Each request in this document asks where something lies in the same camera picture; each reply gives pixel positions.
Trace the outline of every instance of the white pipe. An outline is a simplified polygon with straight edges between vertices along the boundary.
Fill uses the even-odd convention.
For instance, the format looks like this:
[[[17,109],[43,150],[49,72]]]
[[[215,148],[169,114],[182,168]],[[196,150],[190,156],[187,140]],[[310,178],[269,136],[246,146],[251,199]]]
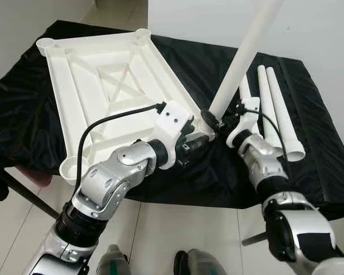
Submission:
[[[265,0],[252,21],[240,48],[238,49],[228,71],[220,84],[218,92],[209,108],[209,111],[220,121],[232,101],[243,76],[246,74],[253,58],[257,53],[259,43],[266,34],[270,24],[278,13],[284,0]],[[210,127],[202,123],[204,132],[211,131]]]
[[[251,97],[250,87],[248,85],[247,75],[245,75],[240,84],[240,99],[247,99]],[[251,129],[252,133],[260,134],[257,122]]]
[[[288,160],[290,162],[297,162],[303,159],[306,153],[302,143],[298,140],[296,132],[294,131],[293,124],[289,117],[286,103],[284,102],[273,68],[267,68],[266,74],[269,81],[271,98],[274,104],[280,134],[282,135],[284,146],[287,150]]]
[[[266,114],[277,127],[277,121],[274,111],[273,102],[271,100],[269,83],[265,71],[264,65],[257,67],[257,74],[259,75],[259,88],[260,88],[260,102],[261,102],[261,111]],[[271,123],[263,117],[263,126],[264,126],[264,136],[265,141],[269,143],[277,152],[277,156],[283,154],[282,144],[280,139],[275,132],[274,127]]]

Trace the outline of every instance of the black wire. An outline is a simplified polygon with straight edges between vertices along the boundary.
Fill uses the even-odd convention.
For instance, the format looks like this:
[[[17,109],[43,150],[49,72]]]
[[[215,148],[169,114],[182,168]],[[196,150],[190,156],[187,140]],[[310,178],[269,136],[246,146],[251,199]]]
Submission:
[[[84,133],[82,134],[80,141],[79,141],[79,147],[78,147],[78,154],[77,154],[77,163],[76,163],[76,183],[75,183],[75,190],[73,195],[75,194],[76,190],[79,188],[80,186],[80,180],[81,180],[81,158],[82,158],[82,154],[83,154],[83,145],[85,142],[85,138],[87,137],[87,135],[89,134],[89,132],[96,126],[98,126],[99,124],[102,124],[106,121],[110,121],[113,119],[118,119],[120,117],[123,116],[129,116],[129,115],[133,115],[135,113],[141,113],[141,112],[146,112],[149,110],[153,110],[153,109],[158,109],[160,107],[164,106],[163,104],[155,104],[149,107],[144,107],[144,108],[139,108],[139,109],[135,109],[135,110],[131,110],[131,111],[127,111],[127,112],[123,112],[123,113],[118,113],[117,115],[113,115],[113,116],[107,116],[103,119],[97,120],[96,122],[92,123],[87,129],[85,129]]]
[[[263,116],[264,118],[266,118],[270,124],[273,126],[279,140],[280,140],[280,144],[282,145],[282,148],[283,148],[283,157],[284,157],[284,160],[286,162],[286,166],[287,166],[287,171],[288,171],[288,177],[289,177],[289,180],[291,179],[290,177],[290,170],[289,170],[289,161],[288,161],[288,155],[287,155],[287,150],[286,150],[286,147],[284,145],[284,141],[282,139],[282,135],[280,134],[277,126],[275,125],[275,123],[270,119],[270,117],[268,117],[266,114],[260,112],[260,111],[255,111],[255,110],[249,110],[249,109],[244,109],[245,112],[248,112],[248,113],[256,113],[260,116]]]

